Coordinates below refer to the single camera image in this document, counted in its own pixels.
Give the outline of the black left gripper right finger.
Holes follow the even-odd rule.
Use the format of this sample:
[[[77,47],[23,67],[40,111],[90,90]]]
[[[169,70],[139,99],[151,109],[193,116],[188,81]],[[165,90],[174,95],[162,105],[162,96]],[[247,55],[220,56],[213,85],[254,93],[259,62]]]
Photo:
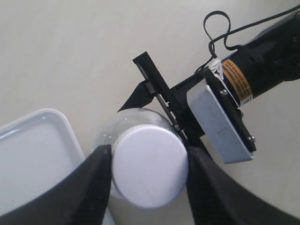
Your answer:
[[[298,225],[228,176],[201,148],[188,147],[187,195],[196,225]]]

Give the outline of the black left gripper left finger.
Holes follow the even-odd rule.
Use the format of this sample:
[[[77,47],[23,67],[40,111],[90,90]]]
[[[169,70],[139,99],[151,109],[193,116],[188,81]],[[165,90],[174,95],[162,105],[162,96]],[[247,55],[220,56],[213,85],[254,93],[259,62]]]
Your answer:
[[[112,180],[110,145],[98,146],[62,182],[0,217],[2,225],[100,225]]]

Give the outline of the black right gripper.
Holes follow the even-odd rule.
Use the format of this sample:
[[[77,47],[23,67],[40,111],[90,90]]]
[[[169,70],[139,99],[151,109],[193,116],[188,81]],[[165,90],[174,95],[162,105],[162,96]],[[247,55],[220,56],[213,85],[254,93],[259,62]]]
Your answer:
[[[147,52],[134,58],[133,63],[138,67],[145,81],[136,86],[119,112],[131,108],[142,108],[152,102],[155,94],[184,144],[203,148],[204,144],[200,137],[204,135],[204,132],[187,104],[187,92],[203,78],[196,73],[169,88]]]

